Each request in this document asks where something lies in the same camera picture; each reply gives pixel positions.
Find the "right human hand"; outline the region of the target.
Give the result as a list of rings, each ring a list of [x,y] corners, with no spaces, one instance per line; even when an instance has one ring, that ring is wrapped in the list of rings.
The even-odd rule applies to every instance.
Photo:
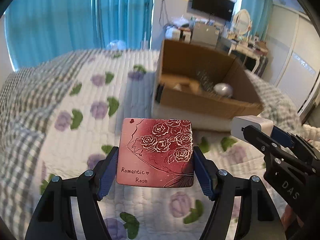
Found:
[[[299,217],[297,217],[297,215],[294,213],[293,209],[289,205],[286,205],[284,213],[281,216],[281,222],[284,227],[284,230],[286,231],[288,229],[288,227],[295,220],[298,222],[298,225],[300,228],[303,227],[303,225],[304,225],[303,221]]]

